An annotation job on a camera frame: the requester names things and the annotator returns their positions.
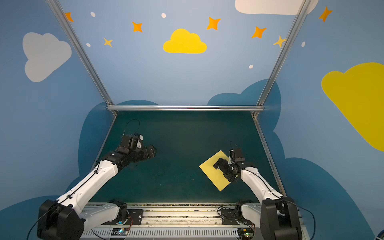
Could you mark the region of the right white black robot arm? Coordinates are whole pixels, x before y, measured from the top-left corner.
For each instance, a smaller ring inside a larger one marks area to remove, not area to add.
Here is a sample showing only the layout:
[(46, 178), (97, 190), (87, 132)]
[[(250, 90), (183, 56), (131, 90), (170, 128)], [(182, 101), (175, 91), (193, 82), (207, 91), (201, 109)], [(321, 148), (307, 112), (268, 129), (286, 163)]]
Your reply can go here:
[(226, 161), (218, 159), (213, 167), (233, 182), (236, 177), (248, 185), (255, 194), (260, 207), (251, 203), (241, 205), (244, 219), (259, 224), (265, 240), (301, 240), (303, 233), (299, 213), (294, 200), (276, 191), (260, 174), (252, 163), (246, 161)]

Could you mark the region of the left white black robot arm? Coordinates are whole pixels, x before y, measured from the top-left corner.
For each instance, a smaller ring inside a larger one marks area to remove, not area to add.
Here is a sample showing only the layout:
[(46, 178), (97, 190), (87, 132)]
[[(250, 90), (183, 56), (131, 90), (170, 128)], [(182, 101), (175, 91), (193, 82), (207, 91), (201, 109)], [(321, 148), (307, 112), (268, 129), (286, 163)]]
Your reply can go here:
[(155, 157), (157, 149), (150, 145), (134, 150), (118, 147), (107, 153), (83, 180), (55, 201), (47, 200), (39, 208), (37, 236), (42, 240), (78, 240), (83, 232), (106, 222), (120, 225), (128, 220), (127, 205), (112, 201), (90, 213), (83, 209), (90, 199), (130, 163)]

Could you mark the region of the yellow square paper sheet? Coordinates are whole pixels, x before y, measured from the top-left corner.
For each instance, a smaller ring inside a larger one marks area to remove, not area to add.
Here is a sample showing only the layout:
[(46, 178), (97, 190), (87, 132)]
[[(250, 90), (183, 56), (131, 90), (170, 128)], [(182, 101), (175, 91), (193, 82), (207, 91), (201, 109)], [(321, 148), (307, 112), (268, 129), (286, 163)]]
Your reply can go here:
[(221, 192), (230, 184), (230, 182), (224, 177), (224, 174), (222, 171), (214, 168), (214, 164), (219, 159), (223, 159), (227, 163), (230, 162), (230, 158), (223, 151), (218, 151), (212, 157), (207, 159), (204, 163), (199, 165), (199, 168), (204, 172), (204, 174), (209, 178), (209, 180), (215, 185), (215, 187)]

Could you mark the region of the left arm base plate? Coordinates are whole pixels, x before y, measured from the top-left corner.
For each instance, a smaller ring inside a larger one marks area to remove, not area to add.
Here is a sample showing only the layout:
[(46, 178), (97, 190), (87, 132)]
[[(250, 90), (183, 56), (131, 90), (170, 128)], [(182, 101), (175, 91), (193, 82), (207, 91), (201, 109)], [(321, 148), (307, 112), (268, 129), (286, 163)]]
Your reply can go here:
[(128, 209), (123, 217), (117, 217), (115, 220), (108, 221), (104, 225), (133, 225), (139, 226), (143, 220), (144, 211), (141, 209)]

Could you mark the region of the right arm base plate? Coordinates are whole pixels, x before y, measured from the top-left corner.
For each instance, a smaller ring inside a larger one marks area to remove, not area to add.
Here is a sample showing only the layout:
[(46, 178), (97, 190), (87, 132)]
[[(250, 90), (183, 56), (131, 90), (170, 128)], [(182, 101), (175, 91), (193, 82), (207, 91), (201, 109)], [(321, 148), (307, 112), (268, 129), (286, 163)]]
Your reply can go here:
[(245, 219), (239, 210), (230, 208), (219, 208), (217, 210), (223, 225), (253, 225), (254, 223)]

